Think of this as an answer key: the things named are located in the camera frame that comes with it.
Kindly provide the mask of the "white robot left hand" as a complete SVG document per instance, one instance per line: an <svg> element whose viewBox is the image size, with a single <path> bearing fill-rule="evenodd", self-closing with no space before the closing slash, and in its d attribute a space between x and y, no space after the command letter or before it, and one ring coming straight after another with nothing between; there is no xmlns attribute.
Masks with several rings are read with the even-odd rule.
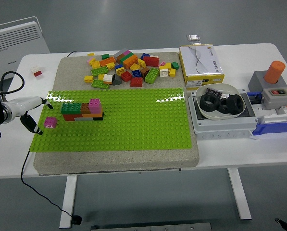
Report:
<svg viewBox="0 0 287 231"><path fill-rule="evenodd" d="M9 107L10 119L14 120L15 117L20 117L20 121L24 127L28 131L38 135L42 135L43 131L39 128L35 120L28 114L28 111L35 109L42 104L47 105L49 109L53 109L53 106L47 99L38 96L17 98L6 103Z"/></svg>

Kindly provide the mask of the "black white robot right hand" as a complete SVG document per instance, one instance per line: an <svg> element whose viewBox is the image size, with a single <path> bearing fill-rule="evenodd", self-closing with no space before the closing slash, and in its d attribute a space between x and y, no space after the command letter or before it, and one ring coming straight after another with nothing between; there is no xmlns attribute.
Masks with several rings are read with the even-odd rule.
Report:
<svg viewBox="0 0 287 231"><path fill-rule="evenodd" d="M275 218L275 222L278 223L285 231L287 231L287 223L285 221Z"/></svg>

